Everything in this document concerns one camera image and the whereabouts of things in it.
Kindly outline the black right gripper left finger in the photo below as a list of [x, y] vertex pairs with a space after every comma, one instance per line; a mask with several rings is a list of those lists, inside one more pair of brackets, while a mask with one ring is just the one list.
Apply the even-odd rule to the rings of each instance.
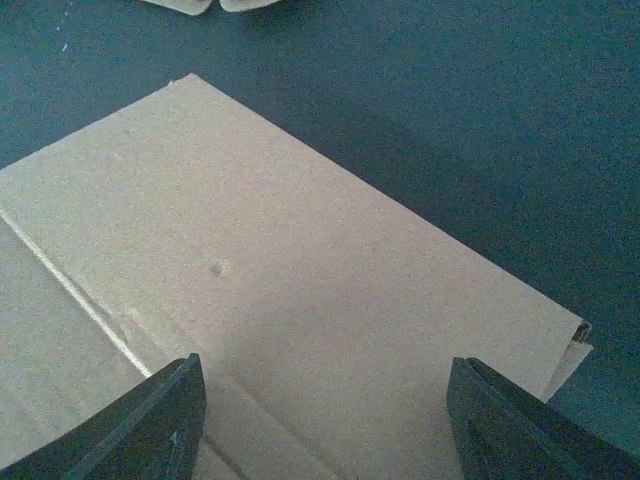
[[206, 412], [200, 357], [179, 358], [82, 424], [1, 470], [3, 479], [190, 479]]

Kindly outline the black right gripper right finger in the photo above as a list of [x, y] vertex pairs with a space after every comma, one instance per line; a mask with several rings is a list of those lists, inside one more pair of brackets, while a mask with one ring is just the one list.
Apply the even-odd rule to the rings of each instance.
[[477, 358], [453, 359], [447, 407], [466, 479], [637, 479], [639, 460]]

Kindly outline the brown cardboard box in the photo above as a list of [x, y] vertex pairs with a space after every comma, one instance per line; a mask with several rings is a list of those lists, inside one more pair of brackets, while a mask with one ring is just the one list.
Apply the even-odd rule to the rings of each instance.
[[248, 479], [458, 479], [477, 357], [548, 400], [583, 321], [196, 75], [6, 167], [1, 217]]

